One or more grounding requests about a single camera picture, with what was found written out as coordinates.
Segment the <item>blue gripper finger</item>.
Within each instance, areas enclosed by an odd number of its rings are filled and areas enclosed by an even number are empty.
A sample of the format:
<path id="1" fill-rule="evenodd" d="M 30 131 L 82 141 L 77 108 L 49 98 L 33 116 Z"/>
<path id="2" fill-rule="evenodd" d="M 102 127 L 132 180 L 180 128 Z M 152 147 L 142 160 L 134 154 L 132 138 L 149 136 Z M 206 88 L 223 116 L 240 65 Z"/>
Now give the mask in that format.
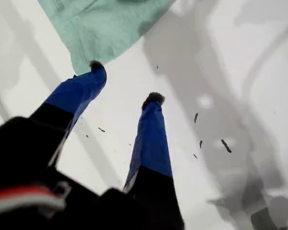
<path id="1" fill-rule="evenodd" d="M 146 208 L 150 229 L 183 230 L 162 113 L 164 101 L 162 94 L 151 92 L 143 102 L 124 192 Z"/>
<path id="2" fill-rule="evenodd" d="M 70 133 L 87 106 L 101 93 L 107 82 L 105 67 L 91 61 L 90 71 L 74 75 L 45 99 L 28 119 L 28 130 L 37 134 L 57 131 Z"/>

